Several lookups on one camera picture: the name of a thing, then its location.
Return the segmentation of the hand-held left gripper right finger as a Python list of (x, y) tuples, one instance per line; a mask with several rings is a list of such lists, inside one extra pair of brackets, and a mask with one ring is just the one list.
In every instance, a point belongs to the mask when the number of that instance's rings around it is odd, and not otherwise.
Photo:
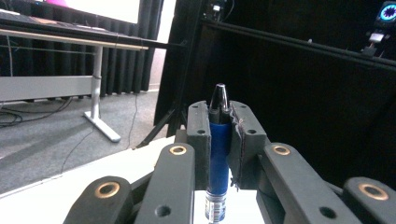
[(239, 189), (258, 187), (262, 154), (267, 134), (246, 104), (231, 101), (232, 139), (228, 164), (232, 183)]

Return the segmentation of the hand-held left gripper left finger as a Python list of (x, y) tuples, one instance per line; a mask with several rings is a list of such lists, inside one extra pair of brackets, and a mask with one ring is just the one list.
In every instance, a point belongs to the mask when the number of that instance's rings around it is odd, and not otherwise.
[(211, 148), (211, 132), (206, 101), (196, 102), (189, 106), (187, 143), (195, 151), (195, 189), (206, 190), (209, 182)]

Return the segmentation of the blue pen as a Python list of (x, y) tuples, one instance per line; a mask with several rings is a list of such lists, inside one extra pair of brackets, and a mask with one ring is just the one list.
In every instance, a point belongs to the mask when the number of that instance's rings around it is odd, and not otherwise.
[(205, 198), (205, 216), (210, 224), (221, 222), (225, 218), (225, 199), (228, 189), (229, 139), (231, 134), (230, 107), (223, 83), (216, 85), (208, 108), (208, 120), (211, 133), (211, 151), (209, 184)]

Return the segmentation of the black tripod stand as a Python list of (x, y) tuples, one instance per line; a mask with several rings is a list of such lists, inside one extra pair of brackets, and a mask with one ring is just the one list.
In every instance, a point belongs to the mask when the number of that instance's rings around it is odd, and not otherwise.
[(147, 146), (159, 132), (167, 126), (166, 136), (175, 135), (177, 130), (187, 125), (187, 112), (183, 107), (172, 106), (148, 135), (135, 147), (135, 149)]

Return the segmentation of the black curtain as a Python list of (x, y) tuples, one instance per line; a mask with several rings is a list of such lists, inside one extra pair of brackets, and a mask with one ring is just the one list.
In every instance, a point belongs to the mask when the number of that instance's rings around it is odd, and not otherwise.
[[(0, 9), (41, 19), (93, 26), (155, 40), (164, 0), (140, 0), (137, 23), (118, 21), (38, 0), (0, 0)], [(0, 36), (0, 77), (87, 76), (92, 72), (92, 48)], [(136, 52), (104, 49), (101, 94), (139, 93), (149, 88), (152, 49)]]

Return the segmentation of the bright screen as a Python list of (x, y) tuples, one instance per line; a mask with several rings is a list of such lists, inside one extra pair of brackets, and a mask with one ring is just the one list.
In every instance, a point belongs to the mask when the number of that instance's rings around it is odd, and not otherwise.
[(38, 0), (118, 21), (137, 23), (140, 0)]

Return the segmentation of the white metal desk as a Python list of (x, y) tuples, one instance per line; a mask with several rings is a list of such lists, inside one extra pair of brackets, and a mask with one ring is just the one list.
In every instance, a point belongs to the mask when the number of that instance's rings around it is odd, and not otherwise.
[(91, 109), (84, 117), (110, 141), (120, 136), (100, 119), (100, 91), (103, 49), (181, 49), (181, 44), (163, 43), (114, 33), (98, 27), (53, 21), (0, 9), (0, 35), (33, 40), (91, 46), (93, 74), (90, 76), (0, 77), (0, 102), (89, 94)]

